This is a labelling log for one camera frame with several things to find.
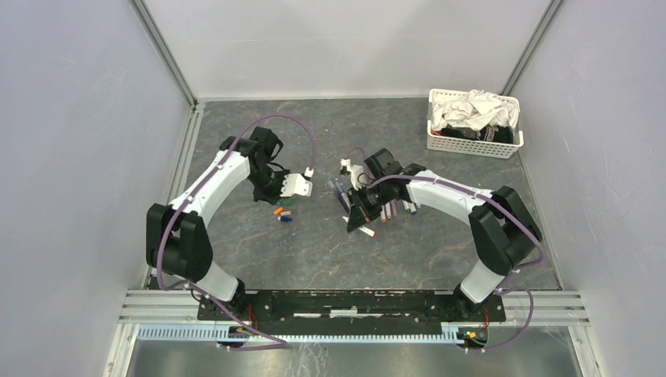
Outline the dark blue capped marker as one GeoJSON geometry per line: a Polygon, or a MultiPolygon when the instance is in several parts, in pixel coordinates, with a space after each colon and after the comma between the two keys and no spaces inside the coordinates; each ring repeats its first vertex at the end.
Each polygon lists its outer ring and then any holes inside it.
{"type": "Polygon", "coordinates": [[[334,183],[334,186],[335,186],[336,190],[338,191],[338,196],[339,196],[339,198],[340,198],[340,200],[341,200],[342,205],[343,205],[344,208],[345,208],[345,211],[346,211],[347,213],[349,213],[349,212],[351,211],[352,203],[350,202],[349,197],[348,197],[347,194],[346,194],[346,190],[345,190],[344,187],[343,187],[340,183],[338,183],[338,182],[335,182],[335,183],[334,183]]]}

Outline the pink thin pen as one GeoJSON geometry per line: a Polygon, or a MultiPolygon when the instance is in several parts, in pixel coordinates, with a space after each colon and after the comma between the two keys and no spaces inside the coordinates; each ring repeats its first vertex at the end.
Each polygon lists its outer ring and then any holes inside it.
{"type": "Polygon", "coordinates": [[[397,205],[395,200],[392,200],[390,202],[390,207],[391,207],[392,217],[395,218],[397,216],[397,205]]]}

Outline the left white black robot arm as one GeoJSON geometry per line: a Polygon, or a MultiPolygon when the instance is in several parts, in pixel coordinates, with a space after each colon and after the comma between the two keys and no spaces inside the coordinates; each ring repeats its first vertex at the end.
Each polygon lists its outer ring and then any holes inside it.
{"type": "Polygon", "coordinates": [[[274,204],[280,200],[289,172],[274,159],[283,146],[265,127],[255,128],[248,139],[228,137],[213,163],[190,188],[168,204],[153,204],[147,212],[146,262],[217,298],[216,308],[228,320],[237,320],[246,312],[244,284],[214,262],[207,225],[243,181],[254,186],[255,202],[274,204]]]}

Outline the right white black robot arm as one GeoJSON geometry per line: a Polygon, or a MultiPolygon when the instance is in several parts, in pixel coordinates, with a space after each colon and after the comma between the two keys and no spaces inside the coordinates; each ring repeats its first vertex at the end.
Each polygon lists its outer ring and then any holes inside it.
{"type": "Polygon", "coordinates": [[[509,275],[528,265],[533,250],[543,249],[543,236],[521,197],[511,187],[473,188],[412,163],[406,167],[385,148],[362,165],[341,159],[342,174],[352,187],[346,229],[353,232],[380,218],[393,201],[430,207],[470,227],[478,260],[455,288],[453,308],[463,320],[485,311],[485,301],[509,275]]]}

